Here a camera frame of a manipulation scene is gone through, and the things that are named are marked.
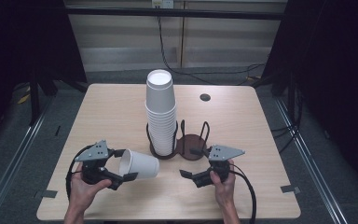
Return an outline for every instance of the hand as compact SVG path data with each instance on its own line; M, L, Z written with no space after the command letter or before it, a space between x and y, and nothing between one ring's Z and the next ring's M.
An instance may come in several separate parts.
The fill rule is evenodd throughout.
M109 179L102 180L95 185L89 185L81 179L80 162L76 168L76 173L72 175L71 196L68 210L65 215L64 223L82 223L84 212L90 207L95 195L101 190L112 185Z
M230 170L234 170L233 165L230 165ZM214 171L211 171L210 175L215 188L214 196L222 210L223 220L225 223L240 223L234 203L235 175L229 173L228 178L223 183L220 181L220 176Z

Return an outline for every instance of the black metal cup stand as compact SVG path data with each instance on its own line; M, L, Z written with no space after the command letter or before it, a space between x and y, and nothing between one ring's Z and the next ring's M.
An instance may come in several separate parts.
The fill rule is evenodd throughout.
M204 140L204 139L202 139L202 135L203 135L205 126L208 128L208 130L207 130L207 133L205 135L205 140ZM154 157L156 157L160 160L168 160L168 159L174 157L176 154L179 154L186 160L197 161L204 156L202 153L192 153L192 150L195 149L197 151L201 151L201 150L203 151L207 148L206 142L208 140L209 131L210 131L208 122L204 121L200 135L196 135L193 133L185 134L185 120L184 119L182 120L180 127L181 127L181 131L182 131L182 138L179 140L176 140L176 134L178 131L178 123L176 121L176 129L172 135L172 139L173 139L172 153L167 156L160 156L153 147L153 143L151 141L150 134L149 134L149 124L148 123L146 124L146 133L147 133L147 138L149 139L149 142L150 142L150 151Z

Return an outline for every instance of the cup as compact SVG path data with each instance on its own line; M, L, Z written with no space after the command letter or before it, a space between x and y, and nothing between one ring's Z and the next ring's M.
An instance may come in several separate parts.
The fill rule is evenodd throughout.
M172 76L165 70L154 70L147 76L146 108L152 113L163 114L175 108Z
M118 173L126 175L138 173L136 179L156 177L159 171L158 159L140 152L126 149L121 156Z

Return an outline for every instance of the wooden table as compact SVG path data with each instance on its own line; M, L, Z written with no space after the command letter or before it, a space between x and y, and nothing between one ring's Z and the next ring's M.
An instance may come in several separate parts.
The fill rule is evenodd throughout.
M151 155L145 132L146 85L93 84L78 111L48 190L57 190L54 199L44 198L37 211L41 220L63 220L68 199L65 176L71 160L83 147L105 139L109 148L129 148ZM257 198L256 218L296 218L300 215L293 192L282 193L290 185L269 126L251 87L175 85L177 120L186 121L186 133L200 134L204 121L211 132L208 146L218 144L245 150L234 159L252 183ZM209 102L200 99L203 93ZM180 176L179 170L193 174L209 167L206 158L187 161L180 155L160 160L160 172L153 179L123 183L117 191L103 189L85 219L101 220L187 220L220 219L214 186L197 189ZM106 164L118 174L119 158ZM237 177L235 203L240 218L252 213L246 183Z

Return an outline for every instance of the wall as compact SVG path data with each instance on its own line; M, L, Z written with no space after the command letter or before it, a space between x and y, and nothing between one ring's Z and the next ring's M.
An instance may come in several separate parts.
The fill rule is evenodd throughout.
M151 7L151 0L66 0L67 6ZM284 12L284 0L174 1L174 8ZM158 19L70 15L86 72L165 67ZM246 66L267 60L279 21L161 18L170 67Z

